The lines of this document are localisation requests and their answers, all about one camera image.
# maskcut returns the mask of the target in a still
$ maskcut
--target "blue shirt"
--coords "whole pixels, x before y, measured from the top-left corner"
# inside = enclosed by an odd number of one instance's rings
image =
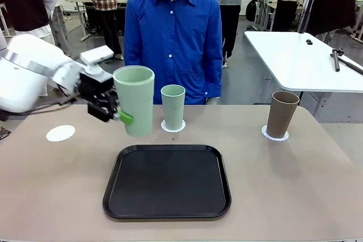
[[[185,104],[221,96],[222,26],[217,0],[129,0],[125,64],[155,73],[154,103],[161,88],[185,88]]]

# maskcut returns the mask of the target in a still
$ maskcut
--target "paper doily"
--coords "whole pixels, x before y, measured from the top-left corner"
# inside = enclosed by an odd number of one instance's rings
[[[55,127],[47,133],[47,140],[50,142],[61,142],[67,140],[75,133],[75,127],[71,125],[64,125]]]
[[[162,128],[164,131],[167,131],[168,133],[178,133],[178,132],[180,132],[180,131],[184,130],[184,128],[185,128],[185,121],[183,120],[183,123],[182,123],[181,128],[180,128],[179,130],[168,130],[168,129],[166,128],[166,125],[165,125],[165,120],[163,120],[163,122],[161,122],[161,128]]]
[[[289,138],[289,132],[288,131],[286,131],[284,137],[282,137],[282,138],[273,138],[273,137],[271,137],[270,135],[267,134],[266,130],[267,130],[267,125],[264,125],[262,127],[262,129],[261,129],[261,132],[262,132],[262,134],[264,136],[266,136],[270,140],[281,142],[281,141],[285,141],[285,140],[287,140]]]

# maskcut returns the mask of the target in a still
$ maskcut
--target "tray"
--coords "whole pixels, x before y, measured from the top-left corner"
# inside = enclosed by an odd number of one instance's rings
[[[116,219],[218,218],[230,205],[222,155],[202,145],[125,148],[103,197]]]

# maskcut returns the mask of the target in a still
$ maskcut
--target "person in plaid shirt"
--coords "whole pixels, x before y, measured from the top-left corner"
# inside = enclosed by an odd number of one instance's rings
[[[114,58],[122,61],[124,59],[117,34],[115,11],[117,0],[92,0],[95,9],[99,11],[102,21],[103,36],[106,45],[114,52]]]

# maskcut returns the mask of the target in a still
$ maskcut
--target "light green cup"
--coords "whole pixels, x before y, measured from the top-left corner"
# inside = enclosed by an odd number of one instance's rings
[[[154,72],[144,66],[115,70],[113,80],[119,97],[121,121],[127,134],[142,137],[153,129]]]
[[[183,125],[185,88],[180,85],[167,85],[161,89],[165,127],[168,130],[179,130]]]

